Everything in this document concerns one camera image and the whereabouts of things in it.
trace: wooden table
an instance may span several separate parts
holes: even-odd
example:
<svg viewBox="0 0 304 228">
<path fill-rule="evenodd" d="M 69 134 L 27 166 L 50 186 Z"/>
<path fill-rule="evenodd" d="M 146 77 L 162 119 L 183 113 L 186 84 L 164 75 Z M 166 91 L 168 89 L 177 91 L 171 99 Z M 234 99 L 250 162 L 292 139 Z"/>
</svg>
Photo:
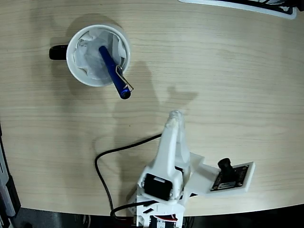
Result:
<svg viewBox="0 0 304 228">
<path fill-rule="evenodd" d="M 304 13 L 295 20 L 177 0 L 18 0 L 1 3 L 0 121 L 23 207 L 108 215 L 94 157 L 162 131 L 184 111 L 190 150 L 217 165 L 255 161 L 249 192 L 194 197 L 185 215 L 304 203 Z M 119 24 L 133 45 L 126 77 L 76 81 L 48 50 L 81 28 Z M 114 199 L 126 195 L 158 140 L 99 162 Z"/>
</svg>

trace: white mug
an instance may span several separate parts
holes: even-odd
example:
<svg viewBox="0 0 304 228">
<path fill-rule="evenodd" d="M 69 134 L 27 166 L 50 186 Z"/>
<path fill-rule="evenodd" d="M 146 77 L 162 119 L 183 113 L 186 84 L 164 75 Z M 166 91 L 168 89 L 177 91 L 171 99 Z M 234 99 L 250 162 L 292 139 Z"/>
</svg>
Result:
<svg viewBox="0 0 304 228">
<path fill-rule="evenodd" d="M 73 53 L 75 52 L 79 39 L 85 33 L 87 33 L 89 30 L 98 29 L 98 28 L 106 29 L 106 30 L 116 34 L 123 42 L 123 45 L 124 45 L 125 51 L 126 51 L 126 59 L 123 62 L 123 65 L 121 67 L 123 69 L 123 74 L 124 74 L 127 71 L 129 64 L 130 64 L 130 60 L 131 60 L 131 44 L 130 44 L 130 40 L 129 40 L 127 34 L 125 33 L 125 31 L 121 27 L 114 25 L 114 24 L 103 23 L 103 24 L 91 25 L 91 26 L 85 27 L 85 28 L 81 29 L 80 31 L 78 31 L 71 38 L 68 45 L 56 45 L 56 46 L 51 47 L 49 50 L 50 59 L 66 60 L 66 63 L 67 63 L 67 66 L 68 66 L 70 72 L 78 81 L 80 81 L 81 83 L 83 83 L 85 85 L 94 86 L 94 87 L 107 86 L 107 85 L 112 84 L 113 82 L 112 82 L 112 80 L 104 82 L 99 79 L 93 79 L 93 78 L 88 77 L 88 75 L 86 74 L 86 72 L 84 70 L 78 68 L 75 65 Z"/>
</svg>

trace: black mug handle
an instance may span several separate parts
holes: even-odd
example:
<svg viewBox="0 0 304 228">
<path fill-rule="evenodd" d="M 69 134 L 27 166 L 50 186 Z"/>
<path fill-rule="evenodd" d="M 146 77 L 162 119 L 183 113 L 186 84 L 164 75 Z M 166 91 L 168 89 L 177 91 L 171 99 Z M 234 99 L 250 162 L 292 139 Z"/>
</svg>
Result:
<svg viewBox="0 0 304 228">
<path fill-rule="evenodd" d="M 67 59 L 67 45 L 56 45 L 49 49 L 48 56 L 52 60 L 66 60 Z"/>
</svg>

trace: blue pen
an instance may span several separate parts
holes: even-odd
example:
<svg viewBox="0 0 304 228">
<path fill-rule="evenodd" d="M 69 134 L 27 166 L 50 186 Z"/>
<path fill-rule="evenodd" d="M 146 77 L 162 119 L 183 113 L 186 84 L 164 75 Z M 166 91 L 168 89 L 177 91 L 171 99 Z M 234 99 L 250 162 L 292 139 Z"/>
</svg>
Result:
<svg viewBox="0 0 304 228">
<path fill-rule="evenodd" d="M 104 60 L 106 68 L 108 69 L 109 75 L 111 76 L 119 96 L 122 99 L 128 99 L 131 96 L 131 91 L 128 88 L 128 84 L 121 78 L 123 75 L 121 67 L 114 62 L 105 46 L 101 46 L 99 48 L 99 53 Z"/>
</svg>

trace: dark floor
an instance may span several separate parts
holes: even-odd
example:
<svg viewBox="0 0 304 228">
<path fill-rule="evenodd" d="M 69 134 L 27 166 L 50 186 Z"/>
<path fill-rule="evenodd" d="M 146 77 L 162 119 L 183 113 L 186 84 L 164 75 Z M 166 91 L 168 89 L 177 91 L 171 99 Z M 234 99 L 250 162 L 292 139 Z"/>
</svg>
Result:
<svg viewBox="0 0 304 228">
<path fill-rule="evenodd" d="M 275 228 L 278 226 L 304 227 L 301 214 L 304 205 L 232 215 L 197 216 L 192 228 Z M 91 228 L 116 228 L 107 216 L 91 216 Z M 27 223 L 33 228 L 87 228 L 88 216 L 56 213 L 32 209 L 20 209 L 13 220 L 15 228 Z"/>
</svg>

